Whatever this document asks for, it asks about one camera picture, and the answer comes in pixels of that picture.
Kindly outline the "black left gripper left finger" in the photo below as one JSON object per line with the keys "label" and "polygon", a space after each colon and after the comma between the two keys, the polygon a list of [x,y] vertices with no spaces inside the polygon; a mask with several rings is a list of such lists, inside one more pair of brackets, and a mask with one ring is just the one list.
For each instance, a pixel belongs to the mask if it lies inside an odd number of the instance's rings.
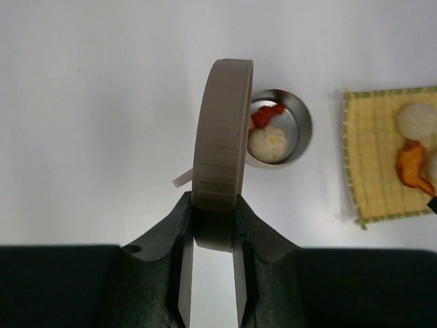
{"label": "black left gripper left finger", "polygon": [[187,327],[191,194],[125,245],[1,247],[2,327]]}

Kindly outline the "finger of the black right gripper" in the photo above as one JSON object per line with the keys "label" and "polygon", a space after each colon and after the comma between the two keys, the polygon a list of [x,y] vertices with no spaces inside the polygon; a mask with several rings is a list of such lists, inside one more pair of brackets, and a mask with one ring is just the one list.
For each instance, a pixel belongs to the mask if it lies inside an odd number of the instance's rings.
{"label": "finger of the black right gripper", "polygon": [[435,214],[437,214],[437,197],[433,197],[428,203],[427,207]]}

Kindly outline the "round brown lunch box lid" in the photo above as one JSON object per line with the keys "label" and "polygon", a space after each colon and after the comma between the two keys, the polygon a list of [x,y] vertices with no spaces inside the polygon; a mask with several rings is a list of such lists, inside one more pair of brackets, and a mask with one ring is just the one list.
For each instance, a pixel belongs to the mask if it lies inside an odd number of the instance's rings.
{"label": "round brown lunch box lid", "polygon": [[234,208],[242,192],[253,61],[219,59],[201,102],[193,167],[173,183],[192,183],[193,234],[199,247],[231,252]]}

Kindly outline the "brown chicken drumstick toy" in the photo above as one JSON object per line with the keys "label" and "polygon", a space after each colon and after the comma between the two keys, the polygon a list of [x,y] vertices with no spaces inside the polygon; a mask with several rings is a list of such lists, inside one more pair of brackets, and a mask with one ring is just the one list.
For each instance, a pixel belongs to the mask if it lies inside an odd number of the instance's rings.
{"label": "brown chicken drumstick toy", "polygon": [[249,130],[252,131],[259,128],[265,128],[269,125],[273,117],[282,115],[284,111],[285,107],[283,105],[260,107],[255,113],[251,114]]}

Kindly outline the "round metal lunch box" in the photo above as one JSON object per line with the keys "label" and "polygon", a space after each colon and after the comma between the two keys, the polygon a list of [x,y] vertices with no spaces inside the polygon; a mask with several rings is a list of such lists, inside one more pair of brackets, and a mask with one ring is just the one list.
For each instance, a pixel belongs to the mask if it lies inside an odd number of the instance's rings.
{"label": "round metal lunch box", "polygon": [[278,126],[287,139],[284,159],[278,163],[264,163],[246,152],[246,164],[260,169],[282,169],[298,160],[307,150],[312,134],[313,122],[306,104],[295,94],[282,89],[265,90],[252,96],[251,113],[255,113],[262,106],[283,105],[283,114],[271,119],[273,125]]}

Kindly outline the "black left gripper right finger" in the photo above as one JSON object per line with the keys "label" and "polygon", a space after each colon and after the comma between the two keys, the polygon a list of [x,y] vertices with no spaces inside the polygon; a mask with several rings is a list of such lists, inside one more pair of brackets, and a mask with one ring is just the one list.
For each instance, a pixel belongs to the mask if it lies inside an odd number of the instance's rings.
{"label": "black left gripper right finger", "polygon": [[238,197],[240,327],[435,327],[436,253],[299,247]]}

